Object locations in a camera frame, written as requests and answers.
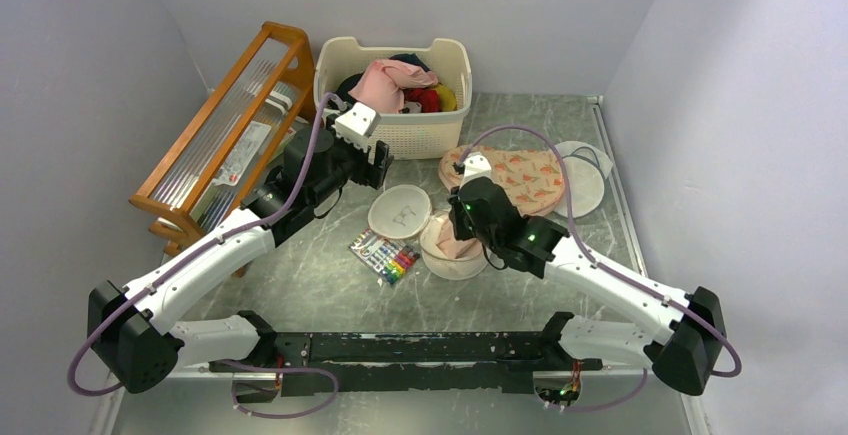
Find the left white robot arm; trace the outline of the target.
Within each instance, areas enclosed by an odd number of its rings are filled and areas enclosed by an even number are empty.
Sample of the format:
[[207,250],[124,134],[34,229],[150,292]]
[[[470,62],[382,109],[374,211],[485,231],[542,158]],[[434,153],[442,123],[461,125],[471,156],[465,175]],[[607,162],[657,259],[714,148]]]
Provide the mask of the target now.
[[189,365],[233,360],[261,371],[275,363],[277,333],[250,310],[201,322],[182,317],[227,276],[318,219],[317,208],[347,183],[382,186],[390,149],[382,141],[371,148],[374,130],[363,123],[300,130],[275,174],[192,247],[123,287],[106,281],[93,289],[83,349],[133,394]]

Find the beige mesh laundry bag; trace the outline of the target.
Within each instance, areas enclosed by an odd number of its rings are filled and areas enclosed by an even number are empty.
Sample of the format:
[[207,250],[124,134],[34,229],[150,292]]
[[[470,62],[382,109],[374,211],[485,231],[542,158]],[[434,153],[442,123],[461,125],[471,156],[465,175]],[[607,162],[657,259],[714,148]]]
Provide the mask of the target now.
[[424,265],[434,275],[450,281],[462,281],[479,275],[486,266],[482,255],[447,260],[434,245],[434,220],[448,214],[434,211],[430,196],[414,185],[391,187],[372,203],[367,214],[368,227],[388,239],[417,241]]

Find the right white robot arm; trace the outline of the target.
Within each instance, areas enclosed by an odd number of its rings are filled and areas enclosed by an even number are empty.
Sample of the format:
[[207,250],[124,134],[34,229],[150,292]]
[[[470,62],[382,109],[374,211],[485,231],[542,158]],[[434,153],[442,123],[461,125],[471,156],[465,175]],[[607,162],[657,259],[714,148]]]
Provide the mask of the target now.
[[646,368],[668,387],[690,396],[705,392],[727,340],[718,295],[650,281],[578,242],[564,226],[524,216],[505,190],[478,178],[450,190],[449,218],[458,240],[478,240],[504,266],[568,284],[623,316],[592,322],[570,315],[539,346],[550,368],[597,359]]

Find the pink bra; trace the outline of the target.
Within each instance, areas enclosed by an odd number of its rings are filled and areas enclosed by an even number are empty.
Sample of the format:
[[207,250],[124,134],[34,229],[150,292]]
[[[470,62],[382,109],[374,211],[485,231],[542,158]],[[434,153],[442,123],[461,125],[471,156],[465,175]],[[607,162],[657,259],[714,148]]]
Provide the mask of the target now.
[[447,260],[475,258],[482,255],[482,245],[476,240],[459,240],[449,217],[437,217],[434,222],[434,245]]

